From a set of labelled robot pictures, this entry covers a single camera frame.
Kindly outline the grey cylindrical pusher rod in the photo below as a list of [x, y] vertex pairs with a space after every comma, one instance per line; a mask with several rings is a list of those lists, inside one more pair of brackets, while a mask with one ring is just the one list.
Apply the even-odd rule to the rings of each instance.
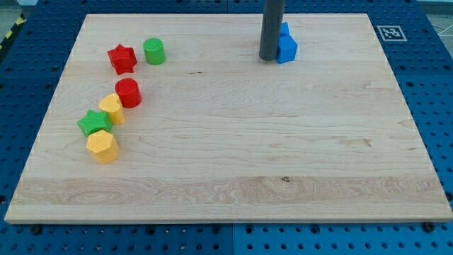
[[264, 61], [275, 59], [284, 12], [285, 0], [265, 0], [259, 49]]

